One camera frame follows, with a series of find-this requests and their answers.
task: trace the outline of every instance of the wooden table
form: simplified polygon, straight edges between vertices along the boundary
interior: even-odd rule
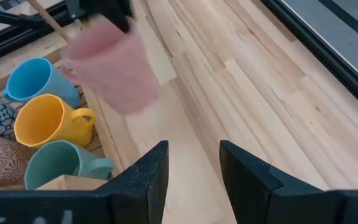
[[[83,89],[115,175],[169,140],[164,223],[235,223],[221,139],[321,189],[358,189],[358,101],[258,0],[134,4],[160,99],[120,116]],[[23,60],[57,62],[64,45],[51,34],[0,58],[0,85]]]

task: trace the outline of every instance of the mug handle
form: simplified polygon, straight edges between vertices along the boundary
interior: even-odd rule
[[[92,126],[94,125],[94,119],[96,117],[95,113],[93,112],[93,110],[91,109],[88,109],[88,108],[80,108],[80,109],[77,109],[77,110],[74,110],[72,113],[71,113],[71,118],[74,120],[74,119],[77,119],[79,117],[82,117],[82,116],[89,116],[91,119],[88,121],[88,124],[89,126],[92,128]]]
[[[98,169],[106,169],[108,170],[108,172],[106,172],[106,177],[107,177],[108,174],[114,169],[114,161],[108,158],[94,159],[92,161],[85,163],[85,167],[88,170],[92,170],[92,171]]]
[[[15,99],[13,99],[12,97],[9,96],[9,93],[8,93],[7,89],[4,89],[2,91],[2,95],[4,96],[5,99],[7,99],[9,101],[15,101]]]
[[[73,72],[71,72],[72,69],[68,68],[68,66],[66,65],[66,63],[65,63],[64,61],[61,61],[61,62],[60,62],[59,71],[61,71],[61,72],[63,73],[63,75],[64,75],[67,79],[69,79],[69,80],[71,80],[71,81],[73,81],[73,82],[77,82],[77,81],[78,81],[78,77],[75,76],[75,75],[73,74]]]

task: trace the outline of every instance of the wooden crate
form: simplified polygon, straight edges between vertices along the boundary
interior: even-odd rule
[[[80,96],[81,96],[81,100],[80,100],[80,108],[87,108],[88,104],[86,102],[82,87],[80,86],[76,86],[76,89],[78,90]],[[24,104],[23,103],[18,103],[18,102],[11,102],[7,99],[5,99],[2,96],[2,90],[0,90],[0,100],[5,103],[5,104],[9,104],[11,105],[13,108],[16,108],[18,110],[20,110]],[[104,157],[104,153],[103,153],[103,149],[101,147],[101,143],[99,140],[99,136],[98,136],[98,132],[96,131],[96,128],[93,127],[93,138],[91,143],[89,144],[89,146],[86,148],[89,152],[95,153],[99,156],[103,156]]]

